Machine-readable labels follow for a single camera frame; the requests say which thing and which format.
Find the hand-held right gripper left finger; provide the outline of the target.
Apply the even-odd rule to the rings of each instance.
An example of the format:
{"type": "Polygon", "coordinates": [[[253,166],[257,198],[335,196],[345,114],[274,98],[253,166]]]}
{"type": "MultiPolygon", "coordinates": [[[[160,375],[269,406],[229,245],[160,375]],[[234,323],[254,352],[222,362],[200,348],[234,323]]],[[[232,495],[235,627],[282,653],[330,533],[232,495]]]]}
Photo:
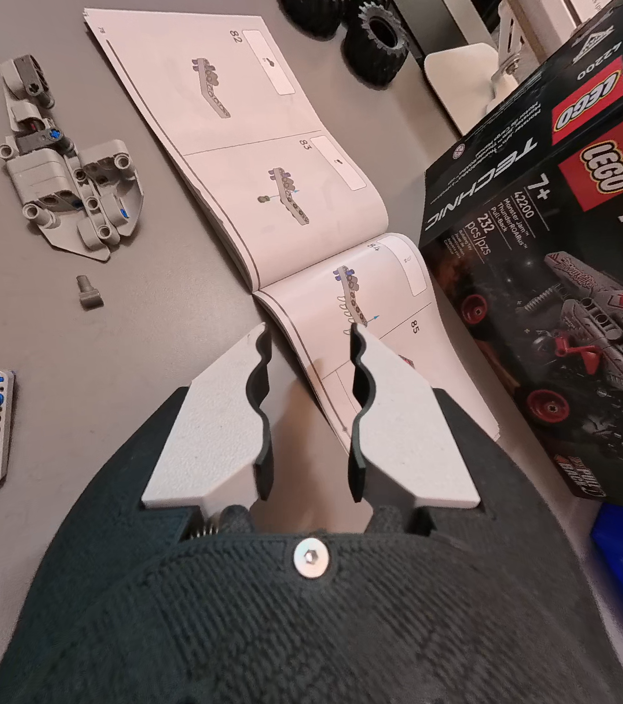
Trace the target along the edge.
{"type": "Polygon", "coordinates": [[[191,382],[141,497],[148,509],[198,507],[204,519],[268,500],[274,481],[271,331],[254,327],[191,382]]]}

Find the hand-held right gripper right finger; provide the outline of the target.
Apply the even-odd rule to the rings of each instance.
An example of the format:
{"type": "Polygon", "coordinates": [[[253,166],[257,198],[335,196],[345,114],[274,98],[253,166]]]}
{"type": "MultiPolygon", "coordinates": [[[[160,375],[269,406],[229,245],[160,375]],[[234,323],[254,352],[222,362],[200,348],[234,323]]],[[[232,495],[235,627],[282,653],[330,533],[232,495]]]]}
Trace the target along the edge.
{"type": "Polygon", "coordinates": [[[348,485],[355,503],[394,507],[405,523],[424,507],[473,509],[480,496],[436,393],[366,328],[350,331],[352,394],[348,485]]]}

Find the small dark grey connector piece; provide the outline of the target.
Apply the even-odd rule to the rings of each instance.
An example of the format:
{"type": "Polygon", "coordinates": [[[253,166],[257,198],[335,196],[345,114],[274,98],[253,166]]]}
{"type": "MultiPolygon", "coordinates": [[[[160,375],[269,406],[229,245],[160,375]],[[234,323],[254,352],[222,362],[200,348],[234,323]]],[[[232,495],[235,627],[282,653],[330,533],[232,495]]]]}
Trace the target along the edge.
{"type": "Polygon", "coordinates": [[[78,275],[76,282],[79,289],[79,303],[85,311],[103,307],[104,301],[99,290],[93,286],[86,275],[78,275]]]}

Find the white instruction booklet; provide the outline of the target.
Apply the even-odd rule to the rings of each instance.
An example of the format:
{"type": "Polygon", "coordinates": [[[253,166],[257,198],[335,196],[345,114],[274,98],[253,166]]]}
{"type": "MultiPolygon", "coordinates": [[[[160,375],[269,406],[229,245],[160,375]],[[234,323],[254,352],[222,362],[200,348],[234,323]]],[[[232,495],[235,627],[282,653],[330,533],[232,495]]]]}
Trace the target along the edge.
{"type": "Polygon", "coordinates": [[[415,244],[318,118],[263,19],[86,8],[85,22],[348,449],[353,324],[499,426],[441,321],[415,244]]]}

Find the black toy car box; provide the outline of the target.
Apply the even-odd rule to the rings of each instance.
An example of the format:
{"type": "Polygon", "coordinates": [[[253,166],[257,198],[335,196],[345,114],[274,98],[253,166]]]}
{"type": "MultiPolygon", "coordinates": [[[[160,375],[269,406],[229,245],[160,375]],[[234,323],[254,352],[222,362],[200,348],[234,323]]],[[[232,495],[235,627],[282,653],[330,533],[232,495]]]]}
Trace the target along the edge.
{"type": "Polygon", "coordinates": [[[425,173],[420,251],[571,491],[623,506],[623,1],[425,173]]]}

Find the grey brick assembly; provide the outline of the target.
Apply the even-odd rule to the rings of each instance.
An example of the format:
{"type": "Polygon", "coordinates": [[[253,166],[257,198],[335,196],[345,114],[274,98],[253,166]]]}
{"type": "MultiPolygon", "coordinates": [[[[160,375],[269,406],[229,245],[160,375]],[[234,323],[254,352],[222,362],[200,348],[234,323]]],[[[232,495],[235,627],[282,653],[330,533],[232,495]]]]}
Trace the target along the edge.
{"type": "Polygon", "coordinates": [[[143,191],[119,139],[79,150],[57,125],[54,97],[31,54],[0,64],[11,134],[0,144],[25,219],[55,249],[106,262],[136,231],[143,191]]]}

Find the white sign stand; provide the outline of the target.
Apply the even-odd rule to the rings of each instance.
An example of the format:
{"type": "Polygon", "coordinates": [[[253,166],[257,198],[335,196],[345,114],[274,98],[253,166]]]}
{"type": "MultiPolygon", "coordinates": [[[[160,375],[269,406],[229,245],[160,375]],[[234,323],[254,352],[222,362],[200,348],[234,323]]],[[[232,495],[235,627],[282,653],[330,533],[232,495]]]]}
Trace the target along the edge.
{"type": "Polygon", "coordinates": [[[433,51],[423,70],[457,133],[466,136],[503,102],[539,63],[527,40],[515,1],[496,3],[497,27],[490,32],[471,1],[443,1],[463,40],[433,51]]]}

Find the black toy tire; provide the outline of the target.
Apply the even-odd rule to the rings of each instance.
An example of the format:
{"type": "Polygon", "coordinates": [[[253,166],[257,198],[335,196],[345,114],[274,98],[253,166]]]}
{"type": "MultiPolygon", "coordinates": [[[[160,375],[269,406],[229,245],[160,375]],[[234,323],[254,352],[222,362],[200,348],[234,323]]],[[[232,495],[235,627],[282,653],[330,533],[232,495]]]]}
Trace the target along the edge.
{"type": "Polygon", "coordinates": [[[300,30],[320,39],[334,36],[345,13],[345,1],[279,1],[287,18],[300,30]]]}
{"type": "Polygon", "coordinates": [[[404,65],[410,43],[390,1],[348,1],[342,52],[357,77],[386,87],[404,65]]]}

